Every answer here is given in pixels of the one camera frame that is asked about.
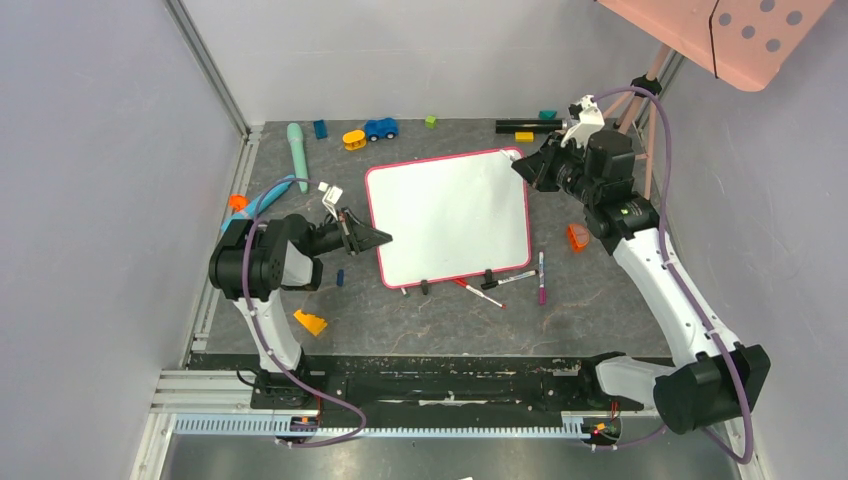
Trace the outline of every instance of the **marker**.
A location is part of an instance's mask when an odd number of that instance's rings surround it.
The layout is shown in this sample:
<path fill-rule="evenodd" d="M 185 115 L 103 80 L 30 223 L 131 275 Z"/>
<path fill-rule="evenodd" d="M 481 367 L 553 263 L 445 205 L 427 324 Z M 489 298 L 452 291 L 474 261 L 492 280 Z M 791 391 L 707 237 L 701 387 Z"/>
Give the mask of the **marker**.
<path fill-rule="evenodd" d="M 495 120 L 495 133 L 535 132 L 549 133 L 568 130 L 568 119 L 540 120 L 538 118 Z"/>
<path fill-rule="evenodd" d="M 513 275 L 509 278 L 504 278 L 503 280 L 496 280 L 494 282 L 486 282 L 486 283 L 480 285 L 480 288 L 482 288 L 483 290 L 489 290 L 491 288 L 497 287 L 498 285 L 503 285 L 504 283 L 514 282 L 516 280 L 521 280 L 522 278 L 532 277 L 532 276 L 536 275 L 537 273 L 539 273 L 538 270 L 530 270 L 528 272 L 519 273 L 518 275 Z"/>
<path fill-rule="evenodd" d="M 547 299 L 545 294 L 545 252 L 539 252 L 539 305 L 544 305 Z"/>
<path fill-rule="evenodd" d="M 468 282 L 466 282 L 465 280 L 463 280 L 461 278 L 455 278 L 453 280 L 453 283 L 459 285 L 460 287 L 464 287 L 466 290 L 473 293 L 474 295 L 477 295 L 480 298 L 486 299 L 486 300 L 494 303 L 495 305 L 497 305 L 497 306 L 499 306 L 503 309 L 506 309 L 506 305 L 494 300 L 493 298 L 489 297 L 488 295 L 481 292 L 480 290 L 477 290 L 476 288 L 472 287 L 471 285 L 468 284 Z"/>

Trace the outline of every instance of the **floor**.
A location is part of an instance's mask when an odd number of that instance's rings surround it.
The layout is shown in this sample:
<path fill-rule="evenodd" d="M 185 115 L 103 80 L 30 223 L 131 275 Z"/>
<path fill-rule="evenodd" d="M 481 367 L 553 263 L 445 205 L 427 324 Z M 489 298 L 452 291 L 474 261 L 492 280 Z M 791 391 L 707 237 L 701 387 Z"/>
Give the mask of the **floor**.
<path fill-rule="evenodd" d="M 311 122 L 304 122 L 310 178 L 337 183 L 344 189 L 339 206 L 349 206 L 369 219 L 364 175 L 375 165 L 473 152 L 516 145 L 511 135 L 495 135 L 493 120 L 439 120 L 430 130 L 421 120 L 400 123 L 400 135 L 348 152 L 341 136 L 362 121 L 327 122 L 329 138 L 316 140 Z M 286 123 L 265 126 L 253 167 L 248 196 L 255 197 L 274 180 L 293 173 L 286 141 Z M 518 144 L 525 153 L 541 143 Z M 644 162 L 634 173 L 641 191 Z M 313 313 L 328 327 L 316 338 L 293 318 L 295 336 L 310 354 L 361 355 L 562 355 L 589 356 L 612 350 L 634 356 L 668 356 L 662 332 L 636 287 L 593 241 L 574 254 L 565 239 L 569 223 L 581 222 L 582 206 L 563 193 L 530 190 L 530 223 L 534 257 L 544 249 L 548 302 L 539 306 L 538 282 L 532 279 L 491 291 L 508 310 L 479 299 L 452 283 L 432 286 L 429 296 L 413 289 L 409 298 L 380 281 L 376 252 L 348 257 L 341 251 L 321 257 L 324 281 L 312 293 L 284 292 L 283 305 Z M 324 218 L 321 197 L 291 189 L 266 216 L 303 214 L 319 223 Z M 345 270 L 344 287 L 335 284 Z M 255 346 L 236 308 L 219 300 L 213 318 L 209 353 L 253 353 Z"/>
<path fill-rule="evenodd" d="M 627 419 L 622 441 L 641 438 L 656 420 Z M 634 449 L 592 453 L 573 440 L 360 439 L 292 451 L 270 438 L 175 435 L 162 478 L 474 480 L 632 478 L 732 480 L 732 461 L 699 432 L 667 433 Z"/>

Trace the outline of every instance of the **pink panel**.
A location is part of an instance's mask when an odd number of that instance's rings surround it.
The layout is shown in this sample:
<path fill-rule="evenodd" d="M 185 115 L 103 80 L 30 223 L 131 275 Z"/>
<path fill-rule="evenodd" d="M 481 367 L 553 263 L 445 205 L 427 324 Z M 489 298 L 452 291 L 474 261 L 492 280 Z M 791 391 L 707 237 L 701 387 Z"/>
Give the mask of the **pink panel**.
<path fill-rule="evenodd" d="M 709 18 L 716 0 L 600 0 L 659 41 L 713 71 Z M 713 15 L 716 72 L 762 90 L 833 0 L 719 0 Z"/>

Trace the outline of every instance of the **black base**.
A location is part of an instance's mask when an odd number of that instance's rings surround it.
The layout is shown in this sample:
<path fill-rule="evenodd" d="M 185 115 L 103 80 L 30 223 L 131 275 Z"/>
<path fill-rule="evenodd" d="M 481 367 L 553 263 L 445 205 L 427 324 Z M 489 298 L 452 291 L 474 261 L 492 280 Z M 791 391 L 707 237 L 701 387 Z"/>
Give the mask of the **black base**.
<path fill-rule="evenodd" d="M 645 359 L 669 364 L 669 359 Z M 581 359 L 562 357 L 303 356 L 298 376 L 308 385 L 350 402 L 372 428 L 560 427 L 561 412 L 642 410 L 623 398 L 593 392 L 578 377 Z M 191 370 L 258 369 L 257 355 L 193 355 Z M 251 408 L 293 408 L 290 382 L 264 372 Z M 445 399 L 474 400 L 462 406 Z M 304 409 L 318 408 L 314 398 Z M 321 402 L 325 427 L 355 427 L 359 417 Z"/>
<path fill-rule="evenodd" d="M 730 358 L 751 411 L 757 404 L 771 360 L 760 345 L 735 345 Z M 654 401 L 660 418 L 677 434 L 737 418 L 742 414 L 730 370 L 721 355 L 701 357 L 671 375 L 657 377 Z"/>

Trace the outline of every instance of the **whiteboard marker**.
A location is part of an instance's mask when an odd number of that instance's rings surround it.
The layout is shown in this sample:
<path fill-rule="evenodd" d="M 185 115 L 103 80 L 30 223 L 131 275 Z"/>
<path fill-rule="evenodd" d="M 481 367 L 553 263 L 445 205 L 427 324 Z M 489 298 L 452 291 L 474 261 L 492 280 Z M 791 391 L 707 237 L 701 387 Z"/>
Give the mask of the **whiteboard marker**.
<path fill-rule="evenodd" d="M 485 293 L 481 292 L 480 290 L 477 290 L 476 288 L 472 287 L 471 285 L 469 285 L 469 284 L 468 284 L 468 282 L 466 282 L 465 280 L 463 280 L 463 279 L 461 279 L 461 278 L 455 278 L 455 279 L 453 280 L 453 283 L 455 283 L 455 284 L 459 285 L 460 287 L 465 288 L 466 290 L 468 290 L 469 292 L 473 293 L 474 295 L 477 295 L 477 296 L 478 296 L 478 297 L 480 297 L 480 298 L 486 299 L 486 300 L 488 300 L 488 301 L 490 301 L 490 302 L 494 303 L 495 305 L 497 305 L 497 306 L 499 306 L 499 307 L 501 307 L 501 308 L 503 308 L 503 309 L 505 309 L 505 308 L 506 308 L 506 305 L 504 305 L 504 304 L 502 304 L 502 303 L 500 303 L 500 302 L 496 301 L 496 300 L 495 300 L 495 299 L 493 299 L 492 297 L 489 297 L 488 295 L 486 295 Z"/>
<path fill-rule="evenodd" d="M 548 297 L 545 294 L 545 252 L 539 252 L 539 305 L 544 305 Z"/>
<path fill-rule="evenodd" d="M 537 270 L 529 270 L 524 273 L 519 273 L 518 275 L 513 275 L 508 278 L 504 278 L 503 280 L 495 280 L 494 282 L 487 282 L 480 285 L 480 288 L 483 290 L 489 290 L 497 287 L 498 285 L 503 285 L 504 283 L 514 282 L 516 280 L 521 280 L 522 278 L 529 278 L 534 275 L 537 275 L 539 272 Z"/>

